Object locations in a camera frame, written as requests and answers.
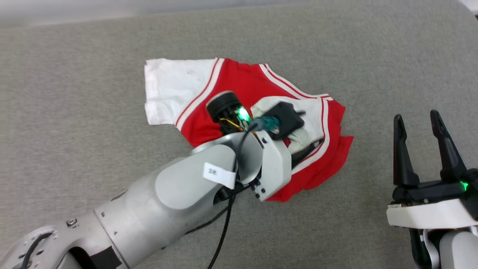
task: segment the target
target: white stripe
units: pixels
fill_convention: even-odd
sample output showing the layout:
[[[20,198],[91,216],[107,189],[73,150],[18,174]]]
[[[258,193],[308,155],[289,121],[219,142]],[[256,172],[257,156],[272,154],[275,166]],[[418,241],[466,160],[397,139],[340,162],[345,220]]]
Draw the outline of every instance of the white stripe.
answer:
[[[263,64],[260,64],[259,65],[261,67],[261,70],[262,72],[264,73],[264,75],[274,84],[276,84],[277,86],[281,87],[284,91],[290,93],[292,96],[296,97],[297,99],[305,99],[304,96],[301,96],[299,95],[297,92],[293,91],[291,88],[287,87],[287,85],[285,85],[284,83],[282,83],[280,80],[276,79],[275,77],[273,77],[268,71],[267,71],[267,68],[265,67],[265,65]]]
[[[176,125],[179,131],[181,131],[184,122],[191,115],[191,113],[209,96],[209,94],[211,94],[212,90],[216,86],[217,79],[219,78],[219,73],[221,72],[221,67],[223,63],[224,63],[224,59],[219,58],[219,60],[216,63],[216,66],[214,67],[214,70],[212,71],[211,80],[206,90],[204,90],[204,92],[201,95],[199,95],[199,97],[196,100],[194,100],[194,102],[191,103],[191,105],[179,118],[178,124]]]
[[[296,90],[297,92],[307,96],[307,97],[311,97],[311,98],[317,98],[317,97],[325,97],[325,96],[328,96],[327,93],[323,93],[323,94],[319,94],[319,95],[311,95],[311,94],[308,94],[308,93],[305,93],[301,90],[299,90],[299,88],[297,88],[294,84],[292,84],[290,81],[286,80],[285,78],[277,75],[274,71],[272,71],[272,69],[269,67],[268,64],[265,64],[267,70],[269,70],[274,76],[276,76],[277,78],[281,79],[283,82],[285,82],[286,84],[288,84],[289,86],[291,86],[292,88],[294,88],[294,90]]]
[[[324,116],[322,118],[322,124],[324,126],[324,143],[320,147],[320,149],[310,156],[307,160],[304,160],[303,162],[299,163],[294,169],[292,170],[292,174],[295,174],[302,169],[306,168],[307,166],[313,164],[316,162],[318,159],[320,159],[324,153],[327,151],[328,146],[330,144],[330,135],[328,132],[328,102],[322,99],[322,108],[324,109]]]

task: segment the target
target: sticker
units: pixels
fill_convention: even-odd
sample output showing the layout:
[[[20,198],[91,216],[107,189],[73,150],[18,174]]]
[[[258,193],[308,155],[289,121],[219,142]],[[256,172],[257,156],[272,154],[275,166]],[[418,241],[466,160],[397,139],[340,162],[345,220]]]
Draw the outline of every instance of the sticker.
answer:
[[[233,190],[236,185],[236,173],[210,163],[204,163],[203,178],[222,184],[231,190]]]

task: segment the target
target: white sleeve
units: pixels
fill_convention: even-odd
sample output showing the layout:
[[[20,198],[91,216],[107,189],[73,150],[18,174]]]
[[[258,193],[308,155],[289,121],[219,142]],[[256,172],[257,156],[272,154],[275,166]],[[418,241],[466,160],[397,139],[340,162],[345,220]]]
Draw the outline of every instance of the white sleeve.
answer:
[[[216,60],[147,60],[144,66],[144,110],[148,123],[175,124],[206,87]]]
[[[324,138],[322,129],[322,100],[320,98],[297,100],[284,96],[268,96],[260,99],[251,108],[252,116],[260,117],[278,102],[291,103],[296,111],[304,111],[304,127],[295,130],[290,136],[291,154],[303,150],[312,142]]]

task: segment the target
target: cloth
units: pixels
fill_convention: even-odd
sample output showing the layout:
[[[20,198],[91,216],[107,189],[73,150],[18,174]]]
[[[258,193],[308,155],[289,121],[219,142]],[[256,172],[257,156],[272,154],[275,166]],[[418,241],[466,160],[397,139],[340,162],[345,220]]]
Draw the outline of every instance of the cloth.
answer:
[[[319,139],[323,143],[292,170],[289,184],[270,200],[288,201],[306,187],[319,186],[347,159],[353,138],[340,136],[345,107],[328,94],[302,92],[267,64],[249,65],[222,58],[162,58],[148,60],[144,74],[148,123],[174,124],[194,147],[221,137],[219,124],[211,120],[206,104],[223,91],[235,92],[253,116],[261,115],[279,101],[291,102],[296,110],[305,111],[304,127],[289,137],[291,152]]]

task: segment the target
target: black cable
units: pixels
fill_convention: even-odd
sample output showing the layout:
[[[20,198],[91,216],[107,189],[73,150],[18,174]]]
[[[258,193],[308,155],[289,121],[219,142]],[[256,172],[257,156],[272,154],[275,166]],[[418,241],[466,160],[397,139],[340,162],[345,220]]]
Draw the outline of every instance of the black cable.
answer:
[[[25,254],[25,258],[23,258],[22,267],[20,269],[27,269],[28,261],[30,260],[32,253],[35,251],[35,248],[38,246],[38,243],[52,234],[53,232],[44,233],[42,235],[39,235],[38,238],[33,241],[33,244],[30,246],[27,253]]]
[[[224,243],[224,238],[226,237],[226,233],[228,231],[228,226],[229,226],[229,220],[231,219],[231,209],[232,209],[232,204],[233,204],[233,198],[235,198],[236,194],[232,193],[231,197],[229,198],[229,203],[228,203],[228,214],[226,215],[226,222],[224,223],[224,228],[222,229],[222,234],[221,234],[221,239],[219,240],[219,244],[217,245],[216,252],[214,253],[214,256],[212,257],[211,262],[209,263],[209,266],[207,269],[212,269],[214,263],[216,262],[217,257],[219,256],[219,252],[221,251],[222,243]]]
[[[250,188],[251,186],[252,186],[252,185],[248,185],[248,186],[246,186],[246,187],[240,189],[239,191],[236,192],[236,194],[239,194],[239,193],[243,192],[244,190],[247,190],[247,189]],[[185,235],[188,235],[188,234],[190,234],[190,233],[193,233],[193,232],[195,232],[195,231],[197,231],[197,230],[200,230],[200,229],[202,229],[202,228],[205,228],[205,227],[211,225],[211,224],[212,224],[213,222],[215,222],[219,217],[221,217],[227,210],[228,210],[228,207],[225,207],[223,210],[221,210],[219,213],[217,213],[217,215],[214,216],[211,220],[209,220],[209,221],[207,221],[207,222],[205,222],[205,223],[199,225],[198,227],[196,227],[196,228],[194,228],[194,229],[191,229],[191,230],[187,231],[187,232],[185,233]]]
[[[195,231],[197,231],[197,230],[200,230],[200,229],[202,229],[202,228],[204,228],[204,227],[209,226],[209,225],[212,224],[214,221],[216,221],[220,216],[222,216],[222,214],[224,214],[227,210],[228,210],[228,207],[224,208],[223,210],[221,210],[221,212],[219,212],[216,216],[214,216],[214,218],[212,218],[210,221],[205,222],[205,223],[199,225],[198,227],[196,227],[196,228],[194,228],[194,229],[192,229],[192,230],[187,231],[187,232],[185,233],[185,235],[188,235],[188,234],[190,234],[190,233],[193,233],[193,232],[195,232]]]
[[[234,156],[234,167],[233,171],[238,172],[239,166],[236,164],[238,156],[240,155],[240,152],[242,150],[242,146],[244,145],[244,142],[246,141],[247,135],[251,132],[252,129],[254,129],[257,125],[253,124],[249,127],[249,129],[246,131],[246,133],[242,136],[241,141],[239,142],[239,146],[236,151],[236,155]],[[214,253],[214,256],[212,257],[211,262],[209,263],[209,266],[207,269],[211,269],[216,262],[217,257],[219,256],[219,252],[221,251],[222,243],[224,242],[224,238],[226,237],[226,232],[228,231],[228,226],[229,226],[229,220],[231,219],[231,210],[232,210],[232,204],[234,203],[234,200],[236,198],[236,190],[232,190],[231,196],[229,197],[229,203],[228,203],[228,213],[226,215],[226,222],[224,222],[224,228],[222,229],[222,234],[221,234],[221,239],[219,239],[219,244],[217,245],[216,252]]]

